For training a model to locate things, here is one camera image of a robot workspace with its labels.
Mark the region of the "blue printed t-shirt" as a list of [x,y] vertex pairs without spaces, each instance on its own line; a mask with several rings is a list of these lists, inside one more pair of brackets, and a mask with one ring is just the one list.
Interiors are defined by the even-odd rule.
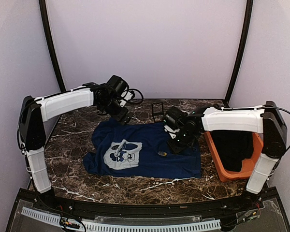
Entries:
[[[199,145],[173,154],[169,139],[163,123],[121,125],[110,118],[94,130],[91,141],[96,151],[84,156],[83,165],[88,173],[100,176],[201,178]],[[119,145],[118,150],[111,149],[114,145]]]

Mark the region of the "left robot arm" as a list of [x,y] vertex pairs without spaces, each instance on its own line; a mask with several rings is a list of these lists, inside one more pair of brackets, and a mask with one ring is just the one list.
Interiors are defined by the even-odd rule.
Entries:
[[17,126],[18,146],[25,155],[28,172],[38,193],[39,202],[48,211],[58,207],[58,199],[52,189],[45,161],[45,124],[65,113],[88,107],[96,107],[101,114],[110,115],[117,122],[127,124],[130,113],[126,103],[135,94],[128,83],[113,75],[106,83],[89,82],[62,93],[43,97],[26,96],[23,99]]

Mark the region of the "black brooch box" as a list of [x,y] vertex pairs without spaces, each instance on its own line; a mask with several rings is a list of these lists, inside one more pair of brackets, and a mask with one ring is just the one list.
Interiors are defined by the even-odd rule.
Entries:
[[162,122],[164,116],[164,103],[161,101],[152,103],[151,112],[154,123]]

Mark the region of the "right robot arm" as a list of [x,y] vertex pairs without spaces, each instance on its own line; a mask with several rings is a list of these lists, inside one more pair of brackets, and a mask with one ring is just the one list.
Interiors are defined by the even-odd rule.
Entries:
[[256,201],[263,185],[290,149],[287,126],[275,102],[253,107],[197,107],[191,113],[172,106],[163,116],[164,129],[170,134],[168,145],[178,154],[201,133],[210,131],[245,131],[263,135],[263,148],[246,184],[246,192],[237,198],[237,206],[247,210]]

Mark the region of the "round gold white brooch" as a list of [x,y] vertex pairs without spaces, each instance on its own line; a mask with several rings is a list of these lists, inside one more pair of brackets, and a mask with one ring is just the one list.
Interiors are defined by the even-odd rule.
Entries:
[[167,153],[166,153],[166,152],[163,152],[163,151],[159,151],[158,154],[159,154],[160,156],[167,156]]

